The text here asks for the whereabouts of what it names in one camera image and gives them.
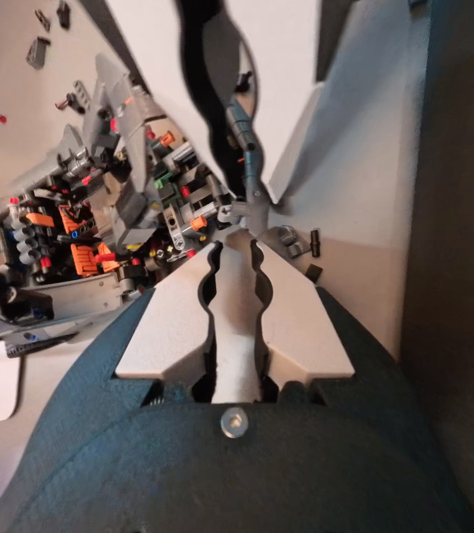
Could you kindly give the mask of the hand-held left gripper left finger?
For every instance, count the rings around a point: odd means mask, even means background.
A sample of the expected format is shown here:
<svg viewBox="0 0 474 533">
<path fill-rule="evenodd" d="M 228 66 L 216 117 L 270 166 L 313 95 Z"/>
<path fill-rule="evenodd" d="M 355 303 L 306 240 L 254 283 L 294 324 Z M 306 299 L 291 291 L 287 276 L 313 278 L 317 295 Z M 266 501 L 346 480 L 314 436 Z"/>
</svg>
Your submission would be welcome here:
<svg viewBox="0 0 474 533">
<path fill-rule="evenodd" d="M 154 289 L 116 367 L 124 378 L 216 377 L 214 317 L 221 242 L 208 244 Z"/>
</svg>

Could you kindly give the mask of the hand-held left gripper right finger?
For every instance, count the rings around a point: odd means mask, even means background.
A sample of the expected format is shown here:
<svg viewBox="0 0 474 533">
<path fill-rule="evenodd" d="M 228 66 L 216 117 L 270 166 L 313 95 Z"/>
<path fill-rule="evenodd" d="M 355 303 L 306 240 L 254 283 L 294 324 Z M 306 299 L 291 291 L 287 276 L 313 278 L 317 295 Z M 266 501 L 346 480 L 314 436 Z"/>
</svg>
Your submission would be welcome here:
<svg viewBox="0 0 474 533">
<path fill-rule="evenodd" d="M 348 378 L 353 365 L 317 287 L 263 242 L 253 241 L 261 302 L 254 357 L 259 378 Z"/>
</svg>

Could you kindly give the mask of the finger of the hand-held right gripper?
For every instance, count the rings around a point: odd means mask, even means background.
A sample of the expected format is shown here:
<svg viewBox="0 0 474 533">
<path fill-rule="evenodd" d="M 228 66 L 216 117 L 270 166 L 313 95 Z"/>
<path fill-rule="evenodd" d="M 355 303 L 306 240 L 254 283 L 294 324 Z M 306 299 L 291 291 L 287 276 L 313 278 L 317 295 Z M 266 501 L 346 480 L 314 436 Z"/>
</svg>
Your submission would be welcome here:
<svg viewBox="0 0 474 533">
<path fill-rule="evenodd" d="M 261 182 L 273 203 L 286 192 L 323 82 L 316 80 L 322 1 L 224 1 L 251 59 L 252 128 Z"/>
<path fill-rule="evenodd" d="M 223 1 L 108 1 L 154 100 L 234 197 L 241 166 L 226 110 L 239 77 L 240 36 Z"/>
</svg>

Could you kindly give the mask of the grey lego car model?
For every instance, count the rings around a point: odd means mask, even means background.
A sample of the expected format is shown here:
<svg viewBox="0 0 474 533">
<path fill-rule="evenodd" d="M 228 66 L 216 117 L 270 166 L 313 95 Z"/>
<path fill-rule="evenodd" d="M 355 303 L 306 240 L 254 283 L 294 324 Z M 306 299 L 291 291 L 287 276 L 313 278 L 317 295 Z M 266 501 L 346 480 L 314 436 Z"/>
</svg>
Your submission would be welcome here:
<svg viewBox="0 0 474 533">
<path fill-rule="evenodd" d="M 201 248 L 227 191 L 129 72 L 96 56 L 82 128 L 0 198 L 0 341 L 9 357 L 66 342 Z"/>
</svg>

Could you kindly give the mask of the grey curved lego panel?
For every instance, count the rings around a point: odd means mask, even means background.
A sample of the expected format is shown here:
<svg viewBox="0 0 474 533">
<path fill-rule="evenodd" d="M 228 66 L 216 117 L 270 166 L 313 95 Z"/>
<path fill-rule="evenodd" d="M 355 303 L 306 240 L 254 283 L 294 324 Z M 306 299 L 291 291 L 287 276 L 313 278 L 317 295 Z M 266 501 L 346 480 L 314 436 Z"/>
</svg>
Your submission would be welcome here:
<svg viewBox="0 0 474 533">
<path fill-rule="evenodd" d="M 221 223 L 237 224 L 244 221 L 249 233 L 258 237 L 268 229 L 270 197 L 261 182 L 264 163 L 258 138 L 252 128 L 250 115 L 244 110 L 236 95 L 228 102 L 226 118 L 237 145 L 243 151 L 243 183 L 245 201 L 233 200 L 221 205 L 217 219 Z"/>
</svg>

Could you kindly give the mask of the grey long lego plate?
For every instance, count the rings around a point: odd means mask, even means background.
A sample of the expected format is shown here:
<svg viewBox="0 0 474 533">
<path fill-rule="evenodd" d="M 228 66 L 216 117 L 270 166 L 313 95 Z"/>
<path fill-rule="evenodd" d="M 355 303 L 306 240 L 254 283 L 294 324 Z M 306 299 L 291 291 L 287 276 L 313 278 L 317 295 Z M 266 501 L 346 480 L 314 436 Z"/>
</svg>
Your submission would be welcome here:
<svg viewBox="0 0 474 533">
<path fill-rule="evenodd" d="M 75 80 L 73 83 L 73 88 L 80 106 L 86 111 L 89 110 L 91 106 L 91 97 L 83 82 L 79 79 Z"/>
</svg>

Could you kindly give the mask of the dark grey angled lego beam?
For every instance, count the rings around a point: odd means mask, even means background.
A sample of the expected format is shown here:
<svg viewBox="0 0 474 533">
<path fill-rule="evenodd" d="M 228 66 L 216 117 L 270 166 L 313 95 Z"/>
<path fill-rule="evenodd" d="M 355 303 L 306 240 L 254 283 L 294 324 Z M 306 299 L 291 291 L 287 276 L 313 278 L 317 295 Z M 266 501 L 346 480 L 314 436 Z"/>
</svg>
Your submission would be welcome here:
<svg viewBox="0 0 474 533">
<path fill-rule="evenodd" d="M 42 36 L 35 37 L 26 55 L 26 62 L 35 70 L 43 69 L 46 62 L 47 47 L 51 41 Z"/>
</svg>

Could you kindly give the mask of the dark dimpled panel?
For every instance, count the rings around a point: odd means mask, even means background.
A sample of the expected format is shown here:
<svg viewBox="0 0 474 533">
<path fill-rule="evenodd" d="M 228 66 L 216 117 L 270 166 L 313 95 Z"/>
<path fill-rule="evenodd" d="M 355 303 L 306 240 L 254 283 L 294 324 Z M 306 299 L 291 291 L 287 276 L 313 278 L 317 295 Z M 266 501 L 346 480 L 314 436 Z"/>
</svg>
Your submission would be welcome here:
<svg viewBox="0 0 474 533">
<path fill-rule="evenodd" d="M 474 1 L 432 1 L 400 359 L 474 511 Z"/>
</svg>

